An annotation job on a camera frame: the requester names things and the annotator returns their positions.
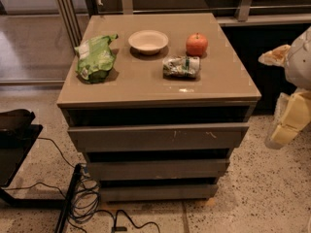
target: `white robot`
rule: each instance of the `white robot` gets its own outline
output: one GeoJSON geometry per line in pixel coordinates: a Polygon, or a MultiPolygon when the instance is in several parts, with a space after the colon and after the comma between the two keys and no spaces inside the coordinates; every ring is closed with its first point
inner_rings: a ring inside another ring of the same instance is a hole
{"type": "Polygon", "coordinates": [[[265,144],[280,149],[311,122],[311,27],[294,40],[259,57],[265,65],[284,67],[288,82],[297,89],[292,95],[281,93],[278,98],[265,144]]]}

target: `white bowl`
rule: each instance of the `white bowl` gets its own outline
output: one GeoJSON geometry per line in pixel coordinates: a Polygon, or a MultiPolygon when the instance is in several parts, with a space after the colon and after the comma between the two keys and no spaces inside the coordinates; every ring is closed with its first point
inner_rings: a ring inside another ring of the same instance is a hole
{"type": "Polygon", "coordinates": [[[145,55],[154,55],[167,46],[165,34],[154,30],[143,30],[132,34],[128,43],[145,55]]]}

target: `speckled floor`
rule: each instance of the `speckled floor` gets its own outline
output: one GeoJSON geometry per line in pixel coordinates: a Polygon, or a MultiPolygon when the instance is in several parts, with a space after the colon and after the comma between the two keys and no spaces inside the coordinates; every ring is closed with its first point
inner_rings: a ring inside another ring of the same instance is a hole
{"type": "MultiPolygon", "coordinates": [[[[55,104],[59,91],[59,86],[0,86],[0,111],[16,108],[33,111],[36,115],[33,123],[44,126],[40,136],[55,140],[70,163],[84,162],[55,104]]],[[[113,213],[123,209],[138,225],[156,222],[161,233],[306,233],[311,215],[311,126],[281,150],[270,150],[263,141],[272,119],[272,116],[250,118],[250,129],[233,152],[214,198],[101,203],[99,209],[113,213]]],[[[51,142],[37,140],[10,187],[43,182],[65,192],[72,171],[51,142]]],[[[57,190],[44,186],[10,194],[19,198],[61,198],[57,190]]],[[[58,210],[14,209],[0,202],[0,232],[53,232],[58,216],[58,210]]],[[[112,225],[108,215],[99,213],[79,226],[89,233],[103,233],[111,232],[112,225]]],[[[118,225],[126,226],[127,232],[157,232],[154,225],[134,229],[125,216],[120,216],[118,225]]],[[[68,226],[65,232],[82,231],[68,226]]]]}

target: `green chip bag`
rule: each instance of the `green chip bag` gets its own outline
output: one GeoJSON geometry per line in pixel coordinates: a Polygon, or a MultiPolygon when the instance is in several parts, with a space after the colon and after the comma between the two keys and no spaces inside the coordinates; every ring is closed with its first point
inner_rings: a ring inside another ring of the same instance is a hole
{"type": "Polygon", "coordinates": [[[108,76],[116,60],[109,45],[117,38],[118,34],[97,36],[75,48],[79,57],[76,73],[87,83],[101,83],[108,76]]]}

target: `apple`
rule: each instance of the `apple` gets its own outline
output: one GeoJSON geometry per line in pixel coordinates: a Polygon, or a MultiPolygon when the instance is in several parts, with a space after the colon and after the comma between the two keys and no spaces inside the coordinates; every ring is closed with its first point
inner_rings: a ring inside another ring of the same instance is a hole
{"type": "Polygon", "coordinates": [[[191,34],[186,40],[187,54],[190,56],[202,56],[207,50],[208,42],[200,33],[191,34]]]}

